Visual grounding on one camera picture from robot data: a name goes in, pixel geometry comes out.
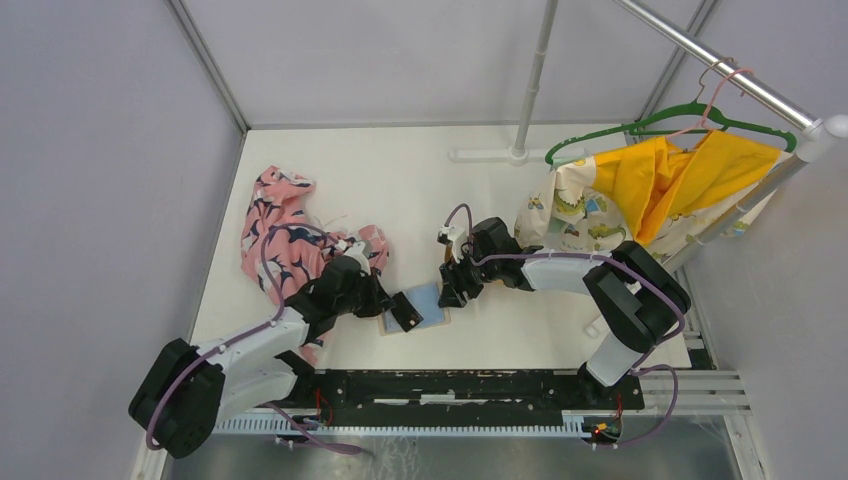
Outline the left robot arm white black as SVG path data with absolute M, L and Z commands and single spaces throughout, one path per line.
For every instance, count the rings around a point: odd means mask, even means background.
M 276 400 L 306 405 L 314 381 L 283 354 L 295 354 L 342 315 L 370 318 L 384 312 L 404 330 L 423 320 L 405 293 L 385 292 L 366 261 L 338 257 L 270 319 L 203 345 L 181 338 L 167 343 L 131 400 L 129 415 L 144 429 L 148 449 L 184 458 L 217 424 L 252 407 Z

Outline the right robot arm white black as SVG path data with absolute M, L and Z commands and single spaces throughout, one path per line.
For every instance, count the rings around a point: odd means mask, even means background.
M 464 307 L 491 283 L 582 294 L 595 302 L 609 331 L 577 382 L 580 400 L 591 408 L 617 396 L 617 383 L 681 330 L 692 306 L 684 288 L 632 240 L 608 254 L 522 248 L 498 217 L 471 230 L 445 224 L 437 240 L 449 251 L 439 268 L 442 308 Z

